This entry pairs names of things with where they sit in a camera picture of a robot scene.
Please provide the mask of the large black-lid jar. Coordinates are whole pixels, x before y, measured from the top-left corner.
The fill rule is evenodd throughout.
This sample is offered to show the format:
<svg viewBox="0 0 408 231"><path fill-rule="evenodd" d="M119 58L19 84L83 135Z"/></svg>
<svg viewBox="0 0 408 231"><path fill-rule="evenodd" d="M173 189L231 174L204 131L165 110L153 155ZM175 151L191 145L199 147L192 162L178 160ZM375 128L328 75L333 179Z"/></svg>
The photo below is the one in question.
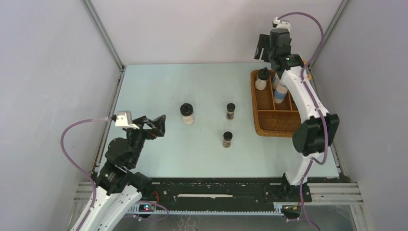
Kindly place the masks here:
<svg viewBox="0 0 408 231"><path fill-rule="evenodd" d="M257 90L264 90L267 86L267 82L270 78L270 71L267 67L262 68L258 71L257 78L255 81L255 88Z"/></svg>

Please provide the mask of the blue-label silver-lid jar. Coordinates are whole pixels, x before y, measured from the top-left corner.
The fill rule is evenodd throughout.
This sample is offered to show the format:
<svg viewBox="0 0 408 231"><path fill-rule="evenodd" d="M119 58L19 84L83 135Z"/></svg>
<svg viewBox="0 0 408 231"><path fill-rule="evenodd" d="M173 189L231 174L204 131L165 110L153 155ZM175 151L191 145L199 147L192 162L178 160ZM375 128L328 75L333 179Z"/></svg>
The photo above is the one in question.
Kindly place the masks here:
<svg viewBox="0 0 408 231"><path fill-rule="evenodd" d="M280 83L280 78L279 78L278 74L276 73L275 76L272 79L272 88L274 90L276 90L279 83Z"/></svg>
<svg viewBox="0 0 408 231"><path fill-rule="evenodd" d="M276 87L275 87L275 91L274 91L274 102L275 103L282 103L283 100L286 97L286 94L288 92L288 88L285 84L283 84L283 82L281 81L281 79L276 80L275 82Z"/></svg>

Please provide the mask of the black-spout-lid jar white beads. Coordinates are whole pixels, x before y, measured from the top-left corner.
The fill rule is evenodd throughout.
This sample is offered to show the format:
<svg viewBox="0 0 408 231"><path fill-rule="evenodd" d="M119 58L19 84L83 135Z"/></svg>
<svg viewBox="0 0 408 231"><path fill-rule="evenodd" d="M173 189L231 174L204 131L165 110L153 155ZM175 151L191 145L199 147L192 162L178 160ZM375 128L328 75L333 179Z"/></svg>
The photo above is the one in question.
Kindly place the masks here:
<svg viewBox="0 0 408 231"><path fill-rule="evenodd" d="M193 106L190 103L184 103L180 106L182 122L185 125L192 125L195 121Z"/></svg>

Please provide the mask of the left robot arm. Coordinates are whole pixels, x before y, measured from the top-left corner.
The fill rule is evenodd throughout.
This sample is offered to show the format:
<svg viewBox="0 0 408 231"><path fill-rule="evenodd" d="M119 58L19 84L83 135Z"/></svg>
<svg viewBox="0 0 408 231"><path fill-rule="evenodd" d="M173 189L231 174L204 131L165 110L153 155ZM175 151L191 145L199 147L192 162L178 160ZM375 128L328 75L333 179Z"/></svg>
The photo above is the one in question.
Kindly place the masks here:
<svg viewBox="0 0 408 231"><path fill-rule="evenodd" d="M130 111L120 111L98 121L113 122L126 137L110 141L106 162L96 179L87 175L92 193L71 228L73 231L111 231L135 203L149 199L152 194L152 180L132 170L136 168L145 142L165 135L166 115L132 119Z"/></svg>

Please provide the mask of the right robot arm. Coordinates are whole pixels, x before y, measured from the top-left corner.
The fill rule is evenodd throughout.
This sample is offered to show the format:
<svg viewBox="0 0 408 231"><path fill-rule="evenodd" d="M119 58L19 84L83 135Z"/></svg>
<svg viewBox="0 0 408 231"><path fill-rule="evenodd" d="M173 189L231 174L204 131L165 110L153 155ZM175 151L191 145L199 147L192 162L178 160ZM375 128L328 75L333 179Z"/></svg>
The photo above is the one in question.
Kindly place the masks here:
<svg viewBox="0 0 408 231"><path fill-rule="evenodd" d="M260 34L255 59L270 63L274 76L267 68L260 70L257 80L270 80L274 89L275 103L281 103L289 93L300 115L301 125L292 135L298 157L284 174L284 185L280 196L292 201L299 195L299 187L307 182L313 165L327 161L328 149L332 144L340 119L330 114L321 103L306 77L306 65L298 54L291 53L291 37L288 28L273 28L269 35Z"/></svg>

